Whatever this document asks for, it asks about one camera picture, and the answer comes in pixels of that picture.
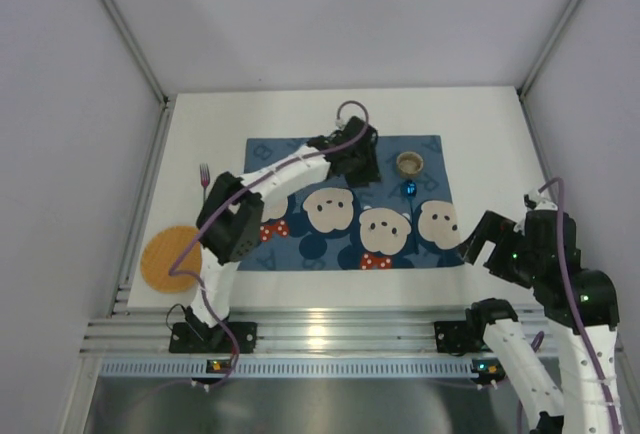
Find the small woven cup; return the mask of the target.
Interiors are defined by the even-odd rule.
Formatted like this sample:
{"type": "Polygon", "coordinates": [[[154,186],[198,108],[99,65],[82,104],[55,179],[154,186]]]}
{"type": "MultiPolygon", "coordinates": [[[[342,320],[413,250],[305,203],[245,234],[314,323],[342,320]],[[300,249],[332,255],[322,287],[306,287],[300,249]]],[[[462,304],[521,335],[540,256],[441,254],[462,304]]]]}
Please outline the small woven cup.
{"type": "Polygon", "coordinates": [[[414,151],[404,151],[396,157],[396,170],[403,179],[415,179],[424,169],[423,157],[414,151]]]}

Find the iridescent blue spoon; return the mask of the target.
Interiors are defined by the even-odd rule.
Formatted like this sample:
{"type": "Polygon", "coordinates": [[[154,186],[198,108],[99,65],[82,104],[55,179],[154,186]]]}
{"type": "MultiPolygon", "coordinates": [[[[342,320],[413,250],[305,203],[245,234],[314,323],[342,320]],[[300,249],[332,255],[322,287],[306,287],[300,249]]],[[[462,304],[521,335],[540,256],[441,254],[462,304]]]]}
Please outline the iridescent blue spoon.
{"type": "Polygon", "coordinates": [[[412,239],[412,243],[413,243],[413,252],[415,254],[419,253],[419,243],[418,243],[418,239],[417,239],[417,224],[416,224],[416,219],[415,219],[415,207],[414,207],[414,201],[417,195],[417,185],[415,183],[414,180],[412,179],[406,179],[403,183],[403,194],[404,197],[408,203],[408,207],[409,207],[409,221],[411,223],[411,239],[412,239]]]}

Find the blue cartoon placemat cloth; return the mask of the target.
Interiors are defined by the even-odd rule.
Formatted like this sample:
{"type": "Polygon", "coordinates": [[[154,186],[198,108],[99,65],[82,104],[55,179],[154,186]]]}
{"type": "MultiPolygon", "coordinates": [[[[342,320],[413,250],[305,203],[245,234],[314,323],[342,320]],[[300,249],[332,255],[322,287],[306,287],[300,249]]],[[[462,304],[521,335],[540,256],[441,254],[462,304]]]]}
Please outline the blue cartoon placemat cloth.
{"type": "Polygon", "coordinates": [[[307,187],[267,209],[261,242],[243,271],[431,269],[461,265],[461,242],[442,141],[437,135],[384,136],[376,147],[381,179],[350,188],[341,178],[307,187]],[[424,159],[415,179],[419,253],[413,252],[409,207],[396,157],[424,159]]]}

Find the iridescent pink fork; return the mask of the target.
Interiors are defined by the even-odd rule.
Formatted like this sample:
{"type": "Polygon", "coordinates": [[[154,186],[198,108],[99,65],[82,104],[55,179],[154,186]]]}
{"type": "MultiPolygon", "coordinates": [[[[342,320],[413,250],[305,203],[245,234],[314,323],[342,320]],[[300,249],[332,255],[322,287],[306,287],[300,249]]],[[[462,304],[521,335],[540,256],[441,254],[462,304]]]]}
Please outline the iridescent pink fork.
{"type": "Polygon", "coordinates": [[[203,202],[207,199],[207,189],[210,185],[210,171],[207,163],[201,163],[199,165],[200,185],[202,187],[203,202]]]}

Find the round woven bamboo plate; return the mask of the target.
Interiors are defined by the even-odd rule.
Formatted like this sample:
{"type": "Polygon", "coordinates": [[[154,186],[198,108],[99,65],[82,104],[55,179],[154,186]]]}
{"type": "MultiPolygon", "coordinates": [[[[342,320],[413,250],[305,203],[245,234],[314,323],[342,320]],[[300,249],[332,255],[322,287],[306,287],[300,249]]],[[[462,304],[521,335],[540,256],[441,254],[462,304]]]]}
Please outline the round woven bamboo plate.
{"type": "Polygon", "coordinates": [[[193,226],[173,226],[156,234],[146,245],[140,271],[151,289],[162,294],[177,294],[194,287],[193,277],[170,276],[169,270],[197,233],[198,229],[193,226]]]}

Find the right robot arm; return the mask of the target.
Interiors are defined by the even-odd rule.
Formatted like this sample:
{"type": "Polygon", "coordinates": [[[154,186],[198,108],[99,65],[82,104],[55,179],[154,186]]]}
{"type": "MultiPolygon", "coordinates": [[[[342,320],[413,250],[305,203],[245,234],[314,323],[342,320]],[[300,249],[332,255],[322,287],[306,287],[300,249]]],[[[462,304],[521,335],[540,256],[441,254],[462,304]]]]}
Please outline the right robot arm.
{"type": "Polygon", "coordinates": [[[573,219],[558,209],[529,211],[516,223],[487,211],[459,246],[476,262],[486,243],[490,274],[532,291],[542,306],[558,352],[561,381],[543,366],[512,305],[477,301],[465,312],[476,341],[497,357],[532,433],[620,433],[615,372],[619,311],[611,279],[585,269],[573,219]]]}

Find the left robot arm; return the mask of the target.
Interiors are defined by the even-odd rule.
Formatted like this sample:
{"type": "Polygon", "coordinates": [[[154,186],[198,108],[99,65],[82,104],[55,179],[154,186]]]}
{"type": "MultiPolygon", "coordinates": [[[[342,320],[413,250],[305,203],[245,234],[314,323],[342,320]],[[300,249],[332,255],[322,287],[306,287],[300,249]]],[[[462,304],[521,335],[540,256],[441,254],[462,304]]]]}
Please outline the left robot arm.
{"type": "Polygon", "coordinates": [[[266,209],[333,177],[364,185],[377,181],[377,138],[374,127],[352,117],[266,167],[239,175],[223,172],[215,179],[196,220],[203,265],[190,309],[200,323],[213,328],[227,318],[234,273],[260,244],[266,209]]]}

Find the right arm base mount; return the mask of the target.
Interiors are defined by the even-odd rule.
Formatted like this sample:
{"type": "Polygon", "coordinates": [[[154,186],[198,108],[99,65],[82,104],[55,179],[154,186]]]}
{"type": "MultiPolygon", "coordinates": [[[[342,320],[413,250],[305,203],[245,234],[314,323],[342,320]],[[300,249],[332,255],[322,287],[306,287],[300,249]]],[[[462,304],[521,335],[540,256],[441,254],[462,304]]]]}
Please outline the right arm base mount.
{"type": "Polygon", "coordinates": [[[438,353],[461,357],[487,350],[465,321],[436,321],[433,327],[438,353]]]}

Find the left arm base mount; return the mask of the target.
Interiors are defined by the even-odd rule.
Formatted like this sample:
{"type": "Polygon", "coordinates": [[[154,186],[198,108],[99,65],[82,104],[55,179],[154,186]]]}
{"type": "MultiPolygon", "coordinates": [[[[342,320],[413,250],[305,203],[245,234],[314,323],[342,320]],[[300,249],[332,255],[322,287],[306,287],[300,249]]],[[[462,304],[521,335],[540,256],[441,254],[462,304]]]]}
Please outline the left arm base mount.
{"type": "MultiPolygon", "coordinates": [[[[258,324],[254,322],[230,322],[228,330],[235,336],[241,354],[254,352],[257,342],[258,324]]],[[[200,330],[199,333],[187,322],[176,323],[168,348],[172,354],[231,354],[236,352],[232,338],[217,326],[200,330]]]]}

